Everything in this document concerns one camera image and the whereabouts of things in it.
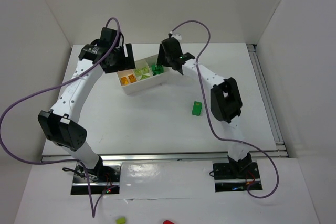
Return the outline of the small dark green lego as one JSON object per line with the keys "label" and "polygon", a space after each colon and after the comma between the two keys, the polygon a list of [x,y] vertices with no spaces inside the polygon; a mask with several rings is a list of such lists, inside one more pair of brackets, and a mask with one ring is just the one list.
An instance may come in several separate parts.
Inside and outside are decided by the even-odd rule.
{"label": "small dark green lego", "polygon": [[161,74],[161,73],[162,73],[162,70],[160,70],[160,69],[155,69],[155,70],[153,71],[153,75],[154,75],[154,76],[159,75],[159,74]]}

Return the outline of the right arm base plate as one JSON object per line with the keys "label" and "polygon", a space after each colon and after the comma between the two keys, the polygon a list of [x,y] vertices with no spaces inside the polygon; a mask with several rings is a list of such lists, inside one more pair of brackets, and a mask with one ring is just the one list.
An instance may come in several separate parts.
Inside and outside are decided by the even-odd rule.
{"label": "right arm base plate", "polygon": [[213,163],[213,170],[209,172],[214,179],[215,191],[250,191],[262,190],[260,173],[256,162],[252,162],[245,170],[235,174],[229,163]]}

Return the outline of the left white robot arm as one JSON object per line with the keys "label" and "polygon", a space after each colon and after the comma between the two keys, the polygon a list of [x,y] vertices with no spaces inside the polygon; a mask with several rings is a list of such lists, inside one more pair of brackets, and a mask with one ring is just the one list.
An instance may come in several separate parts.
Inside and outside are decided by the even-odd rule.
{"label": "left white robot arm", "polygon": [[72,82],[49,111],[41,111],[38,122],[48,140],[80,161],[92,176],[112,172],[103,165],[86,141],[87,130],[79,125],[81,110],[94,84],[104,73],[134,69],[131,44],[124,43],[124,35],[104,27],[99,39],[86,44],[80,51]]}

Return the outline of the yellow orange lego brick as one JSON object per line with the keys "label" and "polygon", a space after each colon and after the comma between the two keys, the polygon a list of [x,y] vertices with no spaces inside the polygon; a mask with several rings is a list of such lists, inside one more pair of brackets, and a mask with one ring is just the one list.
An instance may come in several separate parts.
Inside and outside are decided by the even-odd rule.
{"label": "yellow orange lego brick", "polygon": [[129,78],[129,80],[130,80],[130,83],[135,83],[135,82],[137,82],[137,78],[136,78],[133,74],[128,75],[128,78]]}

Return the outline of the lime green lego brick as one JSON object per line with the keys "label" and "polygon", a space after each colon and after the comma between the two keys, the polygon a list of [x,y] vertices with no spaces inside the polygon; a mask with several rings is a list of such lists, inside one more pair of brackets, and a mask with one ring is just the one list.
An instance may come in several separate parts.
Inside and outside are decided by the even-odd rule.
{"label": "lime green lego brick", "polygon": [[142,75],[138,76],[138,80],[141,81],[141,80],[148,79],[148,78],[150,78],[150,77],[151,77],[150,75],[142,74]]}

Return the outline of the small orange lego brick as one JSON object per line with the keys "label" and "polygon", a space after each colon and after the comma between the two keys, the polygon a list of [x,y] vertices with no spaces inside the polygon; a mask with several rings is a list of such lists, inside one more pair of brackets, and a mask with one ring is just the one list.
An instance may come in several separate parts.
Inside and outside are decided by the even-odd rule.
{"label": "small orange lego brick", "polygon": [[127,76],[122,77],[122,78],[120,79],[120,82],[121,82],[121,85],[122,85],[122,86],[126,86],[126,85],[129,85],[129,84],[130,84],[130,81],[129,81],[129,79],[128,79]]}

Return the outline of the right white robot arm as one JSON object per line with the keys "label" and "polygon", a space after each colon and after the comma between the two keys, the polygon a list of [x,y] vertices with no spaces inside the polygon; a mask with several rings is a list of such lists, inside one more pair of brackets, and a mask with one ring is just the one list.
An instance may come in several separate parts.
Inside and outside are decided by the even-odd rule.
{"label": "right white robot arm", "polygon": [[[180,42],[170,37],[159,46],[157,63],[169,67],[180,74],[198,80],[203,97],[207,120],[212,134],[220,141],[230,144],[228,161],[234,174],[241,174],[252,163],[249,143],[243,140],[237,120],[243,106],[237,81],[230,77],[219,76],[199,63],[199,57],[184,53]],[[215,133],[211,116],[230,130],[231,138],[223,138]]]}

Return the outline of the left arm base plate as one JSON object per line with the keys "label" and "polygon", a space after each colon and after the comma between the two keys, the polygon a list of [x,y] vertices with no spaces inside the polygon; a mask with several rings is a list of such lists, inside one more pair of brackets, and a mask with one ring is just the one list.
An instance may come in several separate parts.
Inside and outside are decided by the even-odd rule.
{"label": "left arm base plate", "polygon": [[[87,195],[88,194],[88,184],[87,178],[84,173],[83,168],[77,165],[76,168],[65,168],[62,170],[64,172],[73,173],[73,180],[71,185],[71,195]],[[102,194],[104,191],[107,195],[116,195],[120,193],[120,175],[121,175],[121,165],[113,164],[109,166],[107,172],[103,175],[95,177],[89,174],[90,188],[93,195]]]}

